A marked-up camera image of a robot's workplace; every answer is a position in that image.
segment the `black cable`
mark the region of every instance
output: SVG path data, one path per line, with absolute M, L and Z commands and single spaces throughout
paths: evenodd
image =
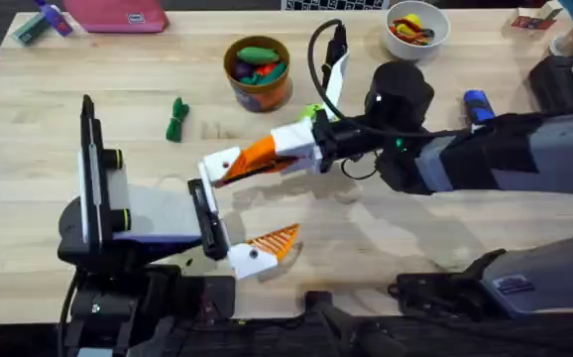
M 437 138 L 437 137 L 443 137 L 443 136 L 452 136 L 452 135 L 460 133 L 460 130 L 456 130 L 456 131 L 444 130 L 444 131 L 439 131 L 439 132 L 434 132 L 434 133 L 408 133 L 408 132 L 400 132 L 397 130 L 384 131 L 384 130 L 375 129 L 375 128 L 369 127 L 367 125 L 361 124 L 357 120 L 354 120 L 352 118 L 345 116 L 341 111 L 339 111 L 339 109 L 337 109 L 337 107 L 330 101 L 330 99 L 326 95 L 326 91 L 324 90 L 321 83 L 319 82 L 319 77 L 317 76 L 317 72 L 315 71 L 315 63 L 314 63 L 314 59 L 313 59 L 313 52 L 314 52 L 315 42 L 317 41 L 317 38 L 319 37 L 319 35 L 324 30 L 328 29 L 331 26 L 344 26 L 344 25 L 342 24 L 341 20 L 339 20 L 339 19 L 329 20 L 329 21 L 323 23 L 322 25 L 320 25 L 313 32 L 313 35 L 310 37 L 310 41 L 308 43 L 307 61 L 308 61 L 308 70 L 310 71 L 310 76 L 311 76 L 311 79 L 313 80 L 313 85 L 315 86 L 317 93 L 322 98 L 322 101 L 326 104 L 328 109 L 330 109 L 330 111 L 332 111 L 333 114 L 335 114 L 335 116 L 337 116 L 337 118 L 339 118 L 340 120 L 346 121 L 349 125 L 351 125 L 355 129 L 362 130 L 366 133 L 370 133 L 373 135 L 382 135 L 382 136 L 386 136 L 386 137 L 393 137 L 393 138 Z
M 375 158 L 378 158 L 378 157 L 379 157 L 379 154 L 377 154 L 377 151 L 373 151 L 373 154 L 375 154 Z M 369 178 L 371 178 L 374 174 L 377 173 L 377 168 L 375 168 L 371 173 L 355 178 L 354 176 L 352 176 L 352 175 L 350 175 L 350 174 L 348 174 L 348 173 L 346 172 L 345 166 L 346 166 L 346 162 L 348 162 L 348 161 L 350 161 L 350 159 L 348 159 L 348 158 L 347 158 L 347 159 L 344 159 L 344 161 L 342 161 L 342 163 L 339 165 L 339 169 L 341 169 L 342 174 L 344 174 L 345 176 L 347 176 L 349 179 L 354 179 L 354 180 L 369 179 Z
M 66 326 L 66 317 L 68 316 L 68 308 L 72 302 L 72 297 L 75 293 L 75 288 L 79 283 L 79 270 L 75 270 L 70 280 L 70 285 L 66 291 L 64 302 L 61 305 L 61 313 L 59 314 L 59 323 L 57 324 L 57 357 L 65 357 L 64 352 L 64 327 Z
M 237 325 L 232 328 L 195 328 L 191 327 L 181 327 L 185 331 L 197 332 L 197 333 L 236 333 L 236 332 L 254 332 L 265 328 L 278 327 L 285 330 L 295 330 L 304 325 L 306 322 L 306 317 L 308 313 L 301 313 L 298 316 L 292 318 L 272 318 L 272 319 L 257 319 L 250 320 L 243 325 Z

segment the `pink box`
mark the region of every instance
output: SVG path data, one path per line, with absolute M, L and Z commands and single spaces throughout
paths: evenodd
M 92 33 L 158 33 L 168 17 L 158 0 L 64 0 L 66 11 Z

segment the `red toy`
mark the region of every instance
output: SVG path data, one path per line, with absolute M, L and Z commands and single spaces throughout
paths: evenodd
M 264 64 L 264 65 L 261 65 L 258 68 L 256 68 L 256 70 L 254 70 L 254 72 L 259 74 L 259 75 L 267 75 L 267 74 L 271 73 L 272 70 L 274 70 L 276 65 L 278 65 L 278 64 L 277 63 Z

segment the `blue object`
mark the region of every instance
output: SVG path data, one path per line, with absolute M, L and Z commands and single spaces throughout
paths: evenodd
M 480 89 L 468 90 L 463 95 L 463 103 L 467 109 L 467 116 L 474 124 L 482 124 L 496 117 L 487 95 Z
M 68 36 L 68 34 L 72 32 L 72 27 L 68 24 L 64 16 L 61 15 L 57 7 L 45 4 L 40 6 L 40 12 L 60 35 Z

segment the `wooden tabletop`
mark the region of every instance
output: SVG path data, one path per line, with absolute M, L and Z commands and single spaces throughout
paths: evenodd
M 498 113 L 531 110 L 523 80 L 567 17 L 546 32 L 505 28 L 509 10 L 446 11 L 452 23 L 438 56 L 420 64 L 436 91 L 430 129 L 463 126 L 464 90 L 484 89 Z M 18 14 L 12 29 L 30 14 Z M 246 145 L 295 120 L 319 102 L 305 64 L 312 31 L 345 21 L 351 58 L 340 107 L 363 111 L 378 64 L 383 12 L 169 13 L 159 35 L 92 35 L 75 27 L 53 32 L 31 48 L 7 38 L 0 49 L 0 322 L 56 321 L 72 267 L 57 258 L 57 220 L 77 195 L 75 154 L 82 94 L 96 103 L 108 146 L 124 150 L 131 183 L 185 190 L 206 154 Z M 243 36 L 275 37 L 291 56 L 293 95 L 269 114 L 240 107 L 222 69 L 229 44 Z M 329 34 L 318 46 L 318 60 Z M 176 96 L 190 104 L 182 144 L 165 140 Z M 367 172 L 372 158 L 350 170 Z M 360 189 L 343 204 L 337 192 Z M 393 192 L 379 178 L 354 182 L 337 170 L 313 177 L 258 176 L 217 190 L 234 239 L 298 222 L 291 259 L 279 269 L 239 282 L 236 315 L 288 316 L 303 292 L 327 289 L 353 313 L 396 313 L 386 285 L 402 272 L 458 270 L 499 247 L 528 248 L 573 236 L 573 195 L 455 192 L 431 197 Z M 200 254 L 195 274 L 230 274 Z

